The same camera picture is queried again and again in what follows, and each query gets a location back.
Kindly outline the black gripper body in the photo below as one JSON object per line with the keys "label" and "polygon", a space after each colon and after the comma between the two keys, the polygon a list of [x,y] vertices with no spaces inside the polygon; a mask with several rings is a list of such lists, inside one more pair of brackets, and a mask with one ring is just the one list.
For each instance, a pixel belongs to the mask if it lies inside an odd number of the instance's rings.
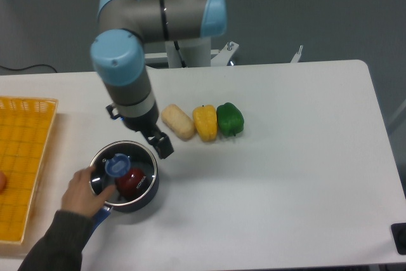
{"label": "black gripper body", "polygon": [[106,106],[110,118],[113,120],[120,119],[125,127],[135,132],[141,132],[143,135],[153,135],[155,132],[159,132],[157,126],[159,111],[156,103],[146,114],[139,117],[126,117],[118,112],[115,114],[115,109],[118,110],[113,103]]}

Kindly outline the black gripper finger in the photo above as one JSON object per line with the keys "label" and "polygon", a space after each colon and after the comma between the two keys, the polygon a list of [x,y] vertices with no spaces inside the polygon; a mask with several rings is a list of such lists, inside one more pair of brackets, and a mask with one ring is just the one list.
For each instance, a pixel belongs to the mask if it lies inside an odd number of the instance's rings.
{"label": "black gripper finger", "polygon": [[174,152],[170,138],[158,127],[143,130],[143,136],[155,149],[160,159],[166,159]]}

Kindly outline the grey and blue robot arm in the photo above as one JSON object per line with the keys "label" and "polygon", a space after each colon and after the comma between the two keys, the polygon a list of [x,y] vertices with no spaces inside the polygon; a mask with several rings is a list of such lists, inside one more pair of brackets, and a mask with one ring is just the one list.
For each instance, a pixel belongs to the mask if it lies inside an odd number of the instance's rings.
{"label": "grey and blue robot arm", "polygon": [[90,56],[112,99],[108,113],[140,132],[161,159],[167,158],[173,147],[157,127],[159,110],[144,45],[223,35],[225,0],[100,0],[97,21]]}

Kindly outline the dark grey sleeved forearm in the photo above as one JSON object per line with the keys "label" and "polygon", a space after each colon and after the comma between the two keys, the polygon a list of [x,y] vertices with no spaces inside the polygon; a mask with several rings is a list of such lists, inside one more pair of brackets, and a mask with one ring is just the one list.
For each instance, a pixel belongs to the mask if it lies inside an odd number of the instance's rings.
{"label": "dark grey sleeved forearm", "polygon": [[94,221],[58,210],[45,235],[24,258],[19,270],[80,270],[82,251],[93,232]]}

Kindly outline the person's hand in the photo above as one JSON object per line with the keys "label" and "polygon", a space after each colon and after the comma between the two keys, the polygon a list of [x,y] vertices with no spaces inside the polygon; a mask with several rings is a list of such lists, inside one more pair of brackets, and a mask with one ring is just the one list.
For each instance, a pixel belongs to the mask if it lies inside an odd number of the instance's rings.
{"label": "person's hand", "polygon": [[109,185],[98,195],[90,187],[90,178],[94,166],[74,173],[67,190],[62,196],[61,210],[92,218],[116,191],[115,185]]}

